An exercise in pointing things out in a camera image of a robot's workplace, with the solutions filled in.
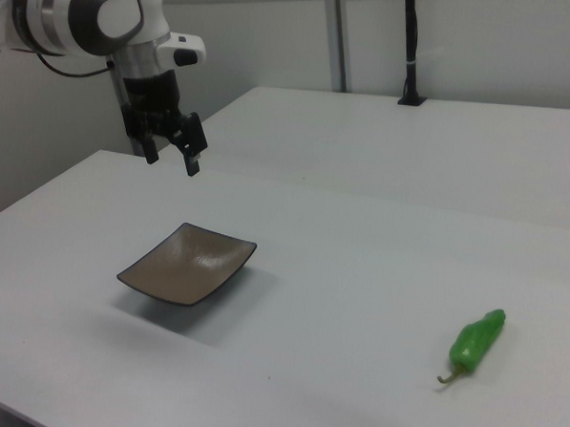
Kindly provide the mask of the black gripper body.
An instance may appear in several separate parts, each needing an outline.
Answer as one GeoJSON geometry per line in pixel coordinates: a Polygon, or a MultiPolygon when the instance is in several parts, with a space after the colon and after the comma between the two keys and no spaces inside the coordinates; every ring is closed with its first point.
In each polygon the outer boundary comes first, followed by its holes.
{"type": "Polygon", "coordinates": [[[147,78],[124,77],[122,82],[128,99],[121,110],[130,139],[141,141],[146,137],[146,130],[137,128],[137,115],[181,115],[179,86],[174,70],[147,78]]]}

